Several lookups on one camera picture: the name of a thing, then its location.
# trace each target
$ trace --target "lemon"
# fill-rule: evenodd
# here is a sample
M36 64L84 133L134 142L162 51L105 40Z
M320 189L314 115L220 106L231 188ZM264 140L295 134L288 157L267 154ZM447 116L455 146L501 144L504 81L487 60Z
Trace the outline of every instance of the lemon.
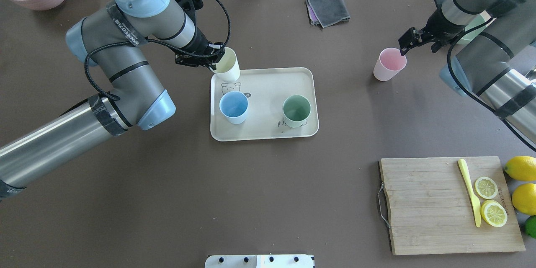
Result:
M528 217L525 222L525 233L536 239L536 215Z
M515 180L534 181L536 180L536 158L516 156L506 163L504 171Z
M480 214L485 222L494 227L501 227L506 224L508 215L502 205L494 200L486 200L480 207Z
M512 194L512 205L521 213L536 215L536 184L525 183L518 186Z
M474 182L475 191L484 199L493 199L497 196L497 183L488 177L480 177Z

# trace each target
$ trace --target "white bracket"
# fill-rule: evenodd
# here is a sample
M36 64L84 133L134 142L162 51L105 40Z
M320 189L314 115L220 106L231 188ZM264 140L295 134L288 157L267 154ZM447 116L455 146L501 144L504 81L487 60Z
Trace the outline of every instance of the white bracket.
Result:
M209 256L205 268L314 268L312 255Z

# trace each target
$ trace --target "table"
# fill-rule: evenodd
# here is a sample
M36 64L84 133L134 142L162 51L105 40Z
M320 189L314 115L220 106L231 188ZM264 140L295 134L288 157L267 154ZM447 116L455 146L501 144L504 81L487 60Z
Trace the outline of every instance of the table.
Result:
M0 0L0 145L95 94L65 31L109 0L66 0L33 12ZM345 0L351 20L308 22L305 0L221 0L243 69L303 66L315 80L320 130L309 138L217 142L209 133L212 73L143 51L177 106L132 128L0 204L1 267L192 267L209 255L308 253L323 267L532 267L527 251L394 256L376 200L388 157L530 154L492 114L438 78L446 49L419 47L388 82L379 52L423 26L432 0ZM198 12L212 41L227 28L216 3ZM98 69L92 74L106 86Z

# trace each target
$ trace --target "wooden cutting board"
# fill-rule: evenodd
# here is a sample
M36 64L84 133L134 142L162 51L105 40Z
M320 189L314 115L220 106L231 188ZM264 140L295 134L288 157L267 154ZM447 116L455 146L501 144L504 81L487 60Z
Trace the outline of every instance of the wooden cutting board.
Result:
M482 220L480 228L474 224L458 159L460 157L381 160L379 168L385 184L393 254L525 250L499 158L464 157L473 185L481 176L493 179L499 190L494 200L508 213L503 227L493 227Z

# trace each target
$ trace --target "yellow knife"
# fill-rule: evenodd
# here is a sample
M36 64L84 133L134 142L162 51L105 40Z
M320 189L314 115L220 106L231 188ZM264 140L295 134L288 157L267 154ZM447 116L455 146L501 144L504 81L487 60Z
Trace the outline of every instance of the yellow knife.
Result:
M482 217L480 216L480 199L473 192L473 185L471 184L471 177L469 176L469 169L467 168L467 161L465 159L458 160L458 166L460 167L461 175L464 177L465 186L469 193L469 199L471 200L471 206L473 207L474 224L480 227Z

